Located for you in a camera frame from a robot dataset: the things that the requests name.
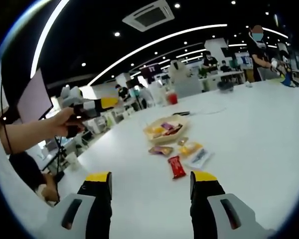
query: ceiling light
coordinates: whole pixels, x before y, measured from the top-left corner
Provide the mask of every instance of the ceiling light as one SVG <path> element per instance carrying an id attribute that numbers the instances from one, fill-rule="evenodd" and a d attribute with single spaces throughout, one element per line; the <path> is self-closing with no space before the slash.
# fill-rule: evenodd
<path id="1" fill-rule="evenodd" d="M 140 73 L 141 73 L 140 71 L 137 71 L 136 73 L 132 74 L 131 77 L 137 76 Z"/>
<path id="2" fill-rule="evenodd" d="M 195 56 L 195 57 L 192 57 L 192 58 L 189 58 L 189 59 L 186 59 L 186 60 L 182 60 L 182 62 L 185 62 L 185 61 L 188 62 L 190 60 L 194 60 L 194 59 L 197 59 L 199 57 L 201 57 L 201 56 Z"/>
<path id="3" fill-rule="evenodd" d="M 97 79 L 99 79 L 101 76 L 103 76 L 105 73 L 107 73 L 109 70 L 111 70 L 113 67 L 115 67 L 116 65 L 120 64 L 122 61 L 126 60 L 127 58 L 129 58 L 130 56 L 133 56 L 134 54 L 150 47 L 150 46 L 153 46 L 161 41 L 164 41 L 164 40 L 167 40 L 169 38 L 172 38 L 174 36 L 178 36 L 178 35 L 181 35 L 181 34 L 185 34 L 185 33 L 188 33 L 188 32 L 192 32 L 192 31 L 197 31 L 197 30 L 203 30 L 203 29 L 208 29 L 208 28 L 214 28 L 214 27 L 225 27 L 227 26 L 227 24 L 215 24 L 215 25 L 207 25 L 207 26 L 199 26 L 199 27 L 194 27 L 194 28 L 190 28 L 190 29 L 186 29 L 186 30 L 183 30 L 183 31 L 179 31 L 179 32 L 175 32 L 175 33 L 172 33 L 170 35 L 167 35 L 167 36 L 164 36 L 164 37 L 161 37 L 155 41 L 152 41 L 144 46 L 141 46 L 139 47 L 138 49 L 130 52 L 129 54 L 125 55 L 124 57 L 122 57 L 121 59 L 117 60 L 116 62 L 114 62 L 112 65 L 110 65 L 109 67 L 107 67 L 105 70 L 103 70 L 100 74 L 98 74 L 92 81 L 90 81 L 88 83 L 88 86 L 92 85 Z"/>
<path id="4" fill-rule="evenodd" d="M 33 61 L 32 61 L 31 75 L 30 75 L 31 78 L 36 73 L 36 68 L 38 66 L 40 53 L 41 53 L 41 50 L 43 48 L 43 44 L 45 42 L 45 39 L 46 39 L 52 25 L 54 24 L 56 18 L 59 16 L 60 12 L 64 9 L 64 7 L 67 5 L 67 3 L 69 1 L 70 0 L 61 0 L 59 2 L 58 6 L 56 6 L 56 8 L 54 9 L 53 13 L 51 14 L 49 20 L 46 22 L 46 25 L 44 26 L 44 29 L 42 30 L 42 33 L 40 35 L 38 44 L 37 44 L 36 49 L 35 49 Z"/>
<path id="5" fill-rule="evenodd" d="M 265 31 L 270 31 L 270 32 L 272 32 L 272 33 L 278 34 L 278 35 L 283 36 L 283 37 L 285 37 L 285 38 L 288 39 L 288 37 L 287 37 L 286 35 L 284 35 L 284 34 L 282 34 L 282 33 L 280 33 L 280 32 L 271 30 L 271 29 L 269 29 L 269 28 L 265 28 L 265 27 L 263 27 L 263 30 L 265 30 Z"/>
<path id="6" fill-rule="evenodd" d="M 193 54 L 193 53 L 202 52 L 202 51 L 206 51 L 206 49 L 201 49 L 201 50 L 197 50 L 197 51 L 191 51 L 191 52 L 188 52 L 188 53 L 185 53 L 185 54 L 181 54 L 181 55 L 179 55 L 179 56 L 176 56 L 176 58 L 183 57 L 183 56 L 187 56 L 187 55 L 190 55 L 190 54 Z"/>
<path id="7" fill-rule="evenodd" d="M 163 66 L 163 67 L 161 67 L 161 70 L 164 70 L 164 69 L 166 69 L 166 68 L 168 68 L 168 67 L 170 67 L 170 65 L 168 65 L 168 66 Z"/>
<path id="8" fill-rule="evenodd" d="M 246 43 L 244 43 L 244 44 L 231 44 L 231 45 L 228 45 L 228 46 L 247 46 L 247 44 Z"/>
<path id="9" fill-rule="evenodd" d="M 167 59 L 167 60 L 161 61 L 161 62 L 159 62 L 158 64 L 159 64 L 159 65 L 161 65 L 161 64 L 163 64 L 163 63 L 165 63 L 165 62 L 168 62 L 168 61 L 170 61 L 170 59 Z"/>

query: face mask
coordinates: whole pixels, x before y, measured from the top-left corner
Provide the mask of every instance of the face mask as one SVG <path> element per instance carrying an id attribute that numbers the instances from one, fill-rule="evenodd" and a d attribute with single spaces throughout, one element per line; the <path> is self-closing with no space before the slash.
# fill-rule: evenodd
<path id="1" fill-rule="evenodd" d="M 261 41 L 263 39 L 263 34 L 262 33 L 253 33 L 253 39 L 256 41 Z"/>

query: red cup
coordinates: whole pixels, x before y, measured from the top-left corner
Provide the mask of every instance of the red cup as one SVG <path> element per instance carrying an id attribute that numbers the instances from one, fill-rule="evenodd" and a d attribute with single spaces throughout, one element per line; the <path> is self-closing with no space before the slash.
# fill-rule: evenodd
<path id="1" fill-rule="evenodd" d="M 169 101 L 169 103 L 171 105 L 177 104 L 178 103 L 178 101 L 177 101 L 177 94 L 176 93 L 170 93 L 170 94 L 168 94 L 167 100 Z"/>

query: ceiling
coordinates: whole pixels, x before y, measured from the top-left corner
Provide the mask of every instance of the ceiling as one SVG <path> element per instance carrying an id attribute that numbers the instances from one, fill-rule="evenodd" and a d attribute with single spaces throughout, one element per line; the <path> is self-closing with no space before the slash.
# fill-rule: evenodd
<path id="1" fill-rule="evenodd" d="M 166 35 L 193 27 L 228 24 L 227 27 L 185 33 L 150 46 L 113 67 L 94 84 L 110 80 L 112 75 L 117 76 L 122 72 L 129 72 L 136 66 L 155 57 L 160 56 L 159 59 L 150 61 L 148 64 L 162 61 L 162 55 L 185 47 L 185 41 L 187 41 L 188 46 L 201 43 L 189 46 L 188 52 L 203 49 L 204 41 L 211 39 L 213 35 L 216 38 L 224 37 L 229 41 L 229 44 L 241 43 L 246 36 L 247 29 L 245 26 L 248 24 L 260 24 L 263 27 L 285 33 L 283 29 L 276 27 L 273 12 L 271 12 L 271 7 L 268 4 L 269 1 L 258 0 L 257 5 L 252 5 L 252 10 L 250 2 L 244 0 L 237 0 L 235 5 L 231 4 L 231 0 L 166 1 L 171 7 L 175 19 L 148 31 L 140 32 L 123 23 L 122 19 L 133 11 L 153 2 L 152 0 L 70 0 L 53 24 L 39 58 L 38 67 L 42 70 L 45 83 L 49 85 L 72 78 L 74 79 L 73 82 L 67 83 L 70 86 L 87 85 L 104 69 L 137 48 Z M 6 69 L 6 73 L 2 73 L 3 78 L 5 75 L 6 84 L 18 78 L 19 88 L 24 89 L 26 86 L 38 39 L 56 6 L 56 2 L 52 1 L 47 4 L 33 18 L 32 22 L 24 27 L 7 51 L 2 63 L 2 69 Z M 177 2 L 181 5 L 178 9 L 174 7 Z M 120 37 L 114 36 L 116 31 L 120 32 Z M 270 32 L 265 32 L 265 36 L 270 37 L 268 39 L 270 45 L 277 43 L 278 39 L 286 41 L 285 38 Z M 166 59 L 183 53 L 185 53 L 184 49 L 174 51 L 167 54 Z M 194 57 L 198 54 L 192 54 L 188 57 Z M 82 80 L 84 77 L 73 78 L 82 75 L 88 75 L 87 79 Z M 17 95 L 21 94 L 19 89 L 14 88 L 13 91 L 17 91 L 13 97 L 17 98 Z M 56 94 L 57 91 L 60 91 L 60 87 L 50 90 L 50 94 Z"/>

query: computer screen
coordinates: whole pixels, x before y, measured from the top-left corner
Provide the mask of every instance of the computer screen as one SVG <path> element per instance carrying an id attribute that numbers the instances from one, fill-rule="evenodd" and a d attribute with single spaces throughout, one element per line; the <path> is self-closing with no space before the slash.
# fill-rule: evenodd
<path id="1" fill-rule="evenodd" d="M 17 104 L 22 123 L 39 120 L 53 108 L 39 69 L 24 89 Z"/>

